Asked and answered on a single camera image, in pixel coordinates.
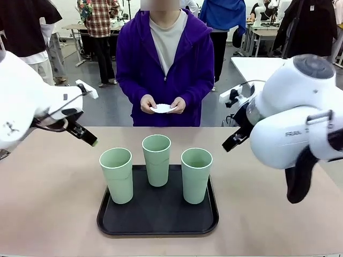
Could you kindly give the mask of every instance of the equipment on desk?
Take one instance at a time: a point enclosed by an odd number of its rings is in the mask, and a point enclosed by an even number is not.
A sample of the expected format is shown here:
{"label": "equipment on desk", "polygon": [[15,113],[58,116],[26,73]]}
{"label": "equipment on desk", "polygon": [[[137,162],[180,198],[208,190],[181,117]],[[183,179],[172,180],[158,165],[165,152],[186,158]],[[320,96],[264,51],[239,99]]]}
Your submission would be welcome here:
{"label": "equipment on desk", "polygon": [[[256,13],[256,19],[255,22],[253,23],[254,26],[259,27],[261,26],[261,13],[266,11],[266,6],[264,5],[264,0],[258,0],[258,7],[255,8],[255,13]],[[268,8],[274,8],[276,7],[277,3],[276,0],[271,0],[270,3],[268,4]]]}
{"label": "equipment on desk", "polygon": [[343,91],[335,86],[335,70],[315,55],[285,61],[264,85],[242,85],[220,95],[240,128],[224,143],[226,151],[250,137],[255,156],[265,165],[285,169],[287,198],[302,201],[310,189],[312,169],[319,160],[343,158]]}
{"label": "equipment on desk", "polygon": [[76,83],[49,86],[20,58],[0,51],[0,149],[12,146],[31,127],[68,131],[95,146],[97,137],[76,121],[83,113],[83,96],[97,99],[98,93],[81,80]]}

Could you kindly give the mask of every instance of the hand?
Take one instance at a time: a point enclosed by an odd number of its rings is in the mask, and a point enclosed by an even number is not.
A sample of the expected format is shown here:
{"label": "hand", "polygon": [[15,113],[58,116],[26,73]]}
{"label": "hand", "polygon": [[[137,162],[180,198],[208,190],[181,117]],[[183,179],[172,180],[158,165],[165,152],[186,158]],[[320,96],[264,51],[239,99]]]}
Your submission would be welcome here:
{"label": "hand", "polygon": [[186,108],[186,102],[181,97],[177,97],[170,106],[170,108],[174,107],[176,107],[176,109],[170,111],[169,114],[181,114]]}
{"label": "hand", "polygon": [[154,114],[150,107],[157,108],[154,98],[151,95],[144,95],[140,100],[140,109],[146,114]]}

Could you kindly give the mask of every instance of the small white dish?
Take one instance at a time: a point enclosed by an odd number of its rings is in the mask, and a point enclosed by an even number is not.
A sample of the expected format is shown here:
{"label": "small white dish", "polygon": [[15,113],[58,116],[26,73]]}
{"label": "small white dish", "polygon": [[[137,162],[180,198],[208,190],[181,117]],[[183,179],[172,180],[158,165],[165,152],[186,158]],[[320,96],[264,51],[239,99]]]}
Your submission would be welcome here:
{"label": "small white dish", "polygon": [[168,113],[170,111],[175,110],[176,107],[170,108],[170,105],[162,103],[162,104],[157,104],[157,108],[156,109],[154,109],[152,107],[150,107],[150,109],[153,112],[156,112],[157,114],[166,114],[166,113]]}

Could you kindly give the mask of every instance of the black pants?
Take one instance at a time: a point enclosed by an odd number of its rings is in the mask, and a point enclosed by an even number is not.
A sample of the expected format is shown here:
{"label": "black pants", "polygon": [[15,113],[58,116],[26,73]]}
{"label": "black pants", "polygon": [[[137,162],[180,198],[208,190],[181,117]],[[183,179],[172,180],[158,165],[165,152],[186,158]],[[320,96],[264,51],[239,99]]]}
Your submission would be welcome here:
{"label": "black pants", "polygon": [[94,52],[98,58],[101,83],[107,84],[114,79],[114,71],[109,51],[109,37],[93,37]]}
{"label": "black pants", "polygon": [[227,32],[212,32],[211,39],[214,47],[214,82],[217,82],[223,68]]}

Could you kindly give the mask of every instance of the plastic cup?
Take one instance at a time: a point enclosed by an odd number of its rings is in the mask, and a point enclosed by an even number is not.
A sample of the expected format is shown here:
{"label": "plastic cup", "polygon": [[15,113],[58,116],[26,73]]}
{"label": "plastic cup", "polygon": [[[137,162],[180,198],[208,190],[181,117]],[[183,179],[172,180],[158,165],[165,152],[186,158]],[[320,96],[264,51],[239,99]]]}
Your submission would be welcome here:
{"label": "plastic cup", "polygon": [[133,197],[132,154],[125,148],[112,148],[99,159],[112,200],[117,204]]}
{"label": "plastic cup", "polygon": [[150,135],[141,145],[150,185],[164,186],[169,174],[170,139],[165,135]]}
{"label": "plastic cup", "polygon": [[190,148],[181,155],[183,197],[193,205],[204,201],[213,157],[201,148]]}

